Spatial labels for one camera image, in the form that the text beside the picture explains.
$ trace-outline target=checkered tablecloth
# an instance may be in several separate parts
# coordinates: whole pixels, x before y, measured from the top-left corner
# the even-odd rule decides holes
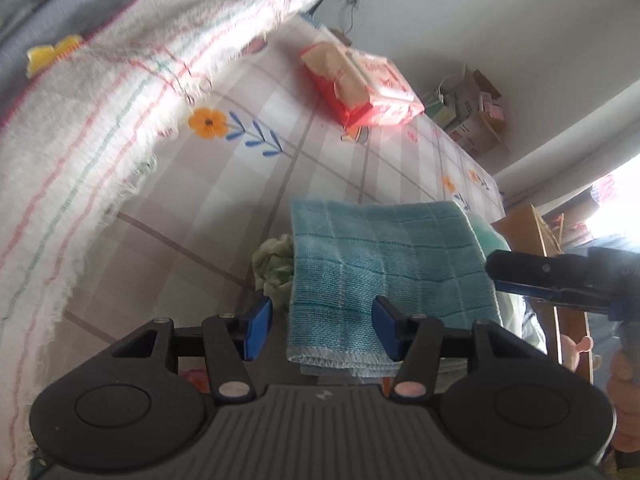
[[[252,253],[290,231],[292,198],[455,200],[489,222],[504,215],[493,179],[426,116],[370,128],[365,144],[341,140],[299,59],[336,41],[324,27],[296,17],[267,40],[203,79],[192,120],[178,122],[142,192],[95,240],[50,348],[51,378],[150,318],[185,326],[235,309],[253,288]]]

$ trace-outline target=hand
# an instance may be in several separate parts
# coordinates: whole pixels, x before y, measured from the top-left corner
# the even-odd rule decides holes
[[[629,359],[618,352],[611,361],[607,393],[616,407],[618,418],[611,444],[625,453],[640,450],[640,386],[632,383],[633,376]]]

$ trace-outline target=green crumpled cloth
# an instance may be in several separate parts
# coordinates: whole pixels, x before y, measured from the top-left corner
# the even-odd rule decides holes
[[[276,309],[288,310],[293,286],[293,236],[269,238],[251,257],[255,290],[271,298]]]

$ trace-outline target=pink toy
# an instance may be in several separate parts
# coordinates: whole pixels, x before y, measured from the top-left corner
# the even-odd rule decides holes
[[[562,351],[562,366],[575,372],[580,362],[580,354],[593,349],[593,339],[586,335],[582,338],[582,341],[576,344],[569,336],[561,334],[560,348]]]

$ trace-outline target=striped towel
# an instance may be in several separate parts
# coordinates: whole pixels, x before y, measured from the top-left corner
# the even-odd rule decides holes
[[[395,375],[371,325],[386,296],[404,314],[470,328],[500,323],[493,282],[466,215],[454,202],[397,206],[296,201],[295,274],[287,357],[303,372]]]

